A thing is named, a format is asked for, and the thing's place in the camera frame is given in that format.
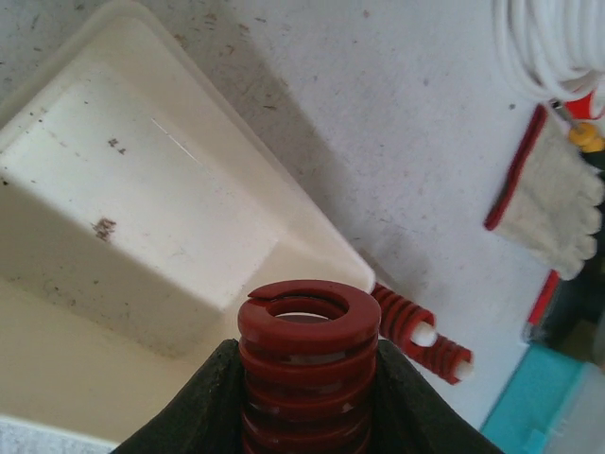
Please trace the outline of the beige work glove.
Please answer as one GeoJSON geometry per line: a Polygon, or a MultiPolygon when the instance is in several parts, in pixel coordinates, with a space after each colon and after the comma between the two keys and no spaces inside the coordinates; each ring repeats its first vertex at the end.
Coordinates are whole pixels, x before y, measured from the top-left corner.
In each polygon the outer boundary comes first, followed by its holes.
{"type": "Polygon", "coordinates": [[[602,202],[604,183],[539,106],[484,227],[571,280],[596,255],[602,202]]]}

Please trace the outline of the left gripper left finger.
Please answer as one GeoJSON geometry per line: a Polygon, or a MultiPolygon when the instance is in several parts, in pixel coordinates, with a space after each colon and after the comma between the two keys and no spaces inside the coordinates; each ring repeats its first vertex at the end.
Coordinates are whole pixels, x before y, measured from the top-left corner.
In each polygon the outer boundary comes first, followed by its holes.
{"type": "Polygon", "coordinates": [[[151,420],[115,453],[241,453],[244,369],[225,340],[151,420]]]}

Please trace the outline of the large red spring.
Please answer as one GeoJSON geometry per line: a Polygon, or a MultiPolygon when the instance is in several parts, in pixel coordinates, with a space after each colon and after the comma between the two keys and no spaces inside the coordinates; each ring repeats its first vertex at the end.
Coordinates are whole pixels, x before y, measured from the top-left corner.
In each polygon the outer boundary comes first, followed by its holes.
{"type": "Polygon", "coordinates": [[[291,280],[239,308],[246,453],[365,453],[381,310],[359,288],[291,280]]]}
{"type": "Polygon", "coordinates": [[[450,385],[464,381],[474,370],[473,352],[441,334],[428,347],[411,343],[405,353],[450,385]]]}
{"type": "Polygon", "coordinates": [[[407,355],[431,347],[437,340],[434,314],[376,283],[372,297],[381,308],[380,335],[390,340],[407,355]]]}

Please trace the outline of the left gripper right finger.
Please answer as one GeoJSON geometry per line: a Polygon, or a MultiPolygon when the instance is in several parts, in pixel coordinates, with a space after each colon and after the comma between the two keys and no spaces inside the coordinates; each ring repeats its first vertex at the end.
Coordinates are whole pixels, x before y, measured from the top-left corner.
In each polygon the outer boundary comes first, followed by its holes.
{"type": "Polygon", "coordinates": [[[499,451],[441,398],[392,342],[378,342],[372,453],[499,451]]]}

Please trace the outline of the white tray of springs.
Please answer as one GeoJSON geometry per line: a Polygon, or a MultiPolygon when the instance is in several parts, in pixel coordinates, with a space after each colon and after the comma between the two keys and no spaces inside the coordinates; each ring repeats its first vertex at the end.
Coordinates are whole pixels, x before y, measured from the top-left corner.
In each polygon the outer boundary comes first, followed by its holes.
{"type": "Polygon", "coordinates": [[[1,414],[119,443],[255,288],[374,274],[151,12],[98,9],[1,108],[1,414]]]}

